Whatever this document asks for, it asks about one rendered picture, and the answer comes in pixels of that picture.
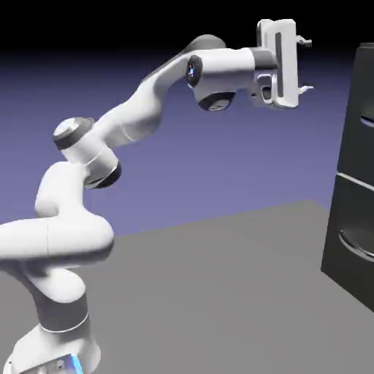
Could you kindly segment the dark grey cabinet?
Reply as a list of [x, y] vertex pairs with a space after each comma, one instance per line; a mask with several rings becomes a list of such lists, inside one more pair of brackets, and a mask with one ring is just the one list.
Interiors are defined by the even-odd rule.
[[374, 42], [354, 58], [321, 271], [374, 312]]

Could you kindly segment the dark grey drawer front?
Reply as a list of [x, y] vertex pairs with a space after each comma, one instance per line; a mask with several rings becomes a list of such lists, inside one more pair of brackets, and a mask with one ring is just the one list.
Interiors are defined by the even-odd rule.
[[374, 188], [337, 174], [321, 271], [374, 312]]
[[337, 170], [374, 186], [374, 128], [360, 122], [374, 113], [374, 43], [356, 50]]

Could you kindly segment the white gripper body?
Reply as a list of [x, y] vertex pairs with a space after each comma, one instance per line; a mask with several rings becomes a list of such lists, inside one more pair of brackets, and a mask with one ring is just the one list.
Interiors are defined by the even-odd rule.
[[259, 46], [275, 53], [278, 68], [256, 74], [256, 104], [294, 109], [299, 104], [296, 23], [263, 19], [257, 31]]

